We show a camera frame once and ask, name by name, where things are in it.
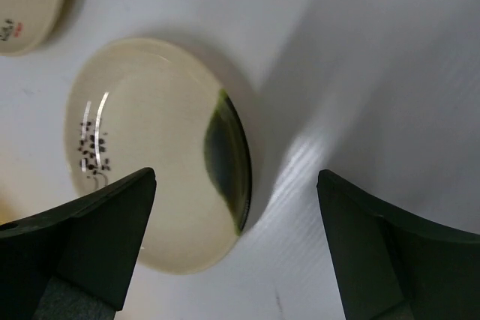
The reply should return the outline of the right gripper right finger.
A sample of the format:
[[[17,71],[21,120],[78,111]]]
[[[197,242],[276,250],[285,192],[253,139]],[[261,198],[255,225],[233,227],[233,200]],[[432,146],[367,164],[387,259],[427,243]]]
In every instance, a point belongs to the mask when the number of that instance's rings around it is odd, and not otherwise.
[[[330,170],[319,206],[347,319],[478,319],[479,236],[419,217]]]

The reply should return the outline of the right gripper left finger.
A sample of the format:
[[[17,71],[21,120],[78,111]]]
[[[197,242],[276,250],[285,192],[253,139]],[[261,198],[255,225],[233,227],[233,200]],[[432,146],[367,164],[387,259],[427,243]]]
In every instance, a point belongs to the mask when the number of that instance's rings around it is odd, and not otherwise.
[[[114,319],[155,197],[138,170],[93,193],[1,225],[2,319]]]

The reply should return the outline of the cream plate green brushstroke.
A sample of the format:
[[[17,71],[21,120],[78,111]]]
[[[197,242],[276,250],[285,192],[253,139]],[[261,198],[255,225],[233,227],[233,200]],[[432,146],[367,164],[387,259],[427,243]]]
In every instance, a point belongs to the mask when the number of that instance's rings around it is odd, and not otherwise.
[[[219,76],[185,48],[151,38],[101,47],[73,83],[64,143],[80,195],[154,170],[139,254],[147,265],[204,271],[241,237],[252,194],[248,141]]]

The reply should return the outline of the cream plate with calligraphy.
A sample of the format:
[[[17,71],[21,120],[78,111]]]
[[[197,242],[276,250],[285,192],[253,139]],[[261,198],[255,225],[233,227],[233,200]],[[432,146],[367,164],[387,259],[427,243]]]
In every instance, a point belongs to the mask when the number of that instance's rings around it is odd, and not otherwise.
[[[65,0],[1,0],[1,55],[20,56],[52,32]]]

